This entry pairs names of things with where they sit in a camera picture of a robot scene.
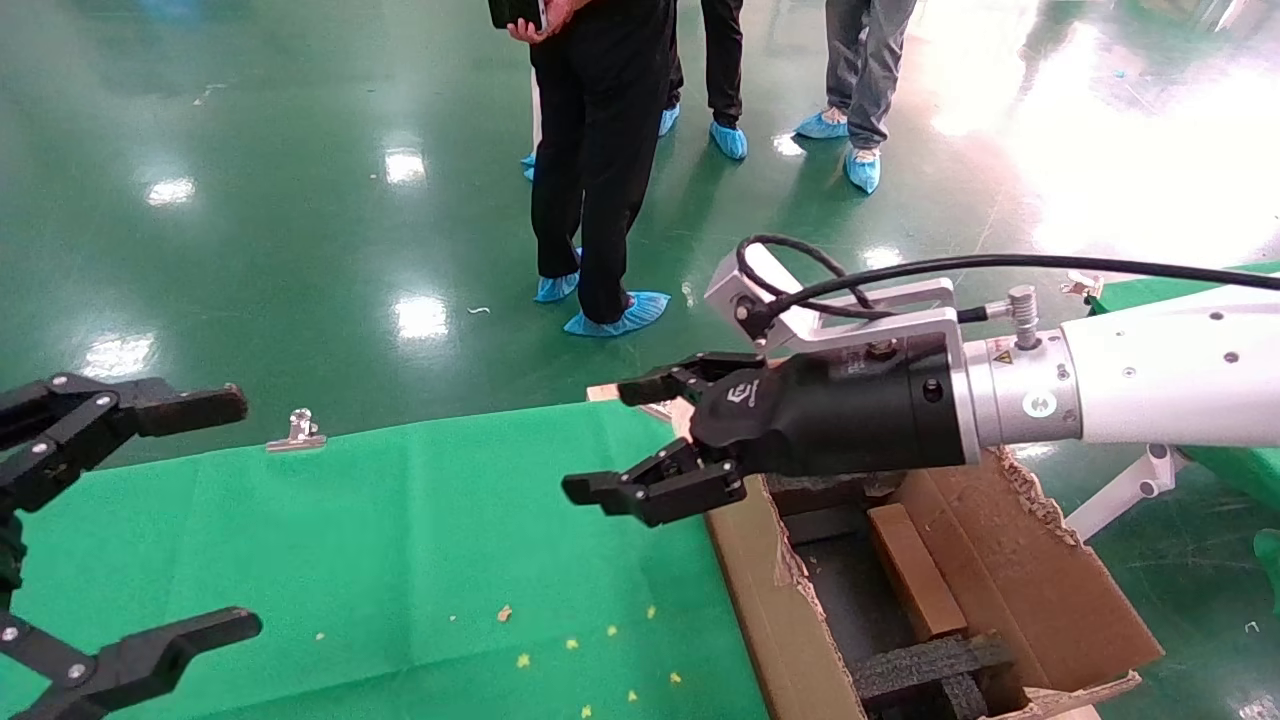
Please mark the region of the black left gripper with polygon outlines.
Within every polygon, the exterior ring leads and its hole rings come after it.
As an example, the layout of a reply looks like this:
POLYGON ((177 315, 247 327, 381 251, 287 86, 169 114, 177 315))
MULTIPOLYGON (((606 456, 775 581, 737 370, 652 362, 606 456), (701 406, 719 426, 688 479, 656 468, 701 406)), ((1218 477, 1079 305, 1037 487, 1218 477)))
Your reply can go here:
MULTIPOLYGON (((161 378, 106 383, 54 375, 3 393, 0 591, 22 588, 23 525, 134 437, 175 436, 242 421, 248 400, 234 384, 180 392, 161 378)), ((105 719, 170 694, 201 653, 250 641, 262 620, 220 609, 156 626, 84 653, 17 615, 1 614, 1 652, 49 680, 14 719, 105 719)))

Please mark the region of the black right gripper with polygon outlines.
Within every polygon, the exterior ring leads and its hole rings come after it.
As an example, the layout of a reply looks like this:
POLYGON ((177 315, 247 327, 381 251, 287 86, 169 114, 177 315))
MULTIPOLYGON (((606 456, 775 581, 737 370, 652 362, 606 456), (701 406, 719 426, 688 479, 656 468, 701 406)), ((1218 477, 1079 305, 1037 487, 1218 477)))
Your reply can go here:
POLYGON ((796 354, 776 366, 758 354, 694 354, 618 382, 617 395, 630 407, 698 401, 694 441, 677 438, 628 470, 570 474, 559 486, 575 506, 650 528, 745 500, 746 473, 824 477, 968 462, 940 334, 905 340, 881 360, 854 347, 796 354))

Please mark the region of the bare person hand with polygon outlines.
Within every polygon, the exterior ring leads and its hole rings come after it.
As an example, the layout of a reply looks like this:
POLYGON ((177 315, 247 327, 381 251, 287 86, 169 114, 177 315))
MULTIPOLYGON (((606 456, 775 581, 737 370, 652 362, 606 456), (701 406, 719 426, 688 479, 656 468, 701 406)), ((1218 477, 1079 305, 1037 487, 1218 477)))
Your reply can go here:
POLYGON ((568 24, 579 9, 577 1, 513 1, 516 13, 506 29, 511 38, 535 45, 548 40, 568 24))

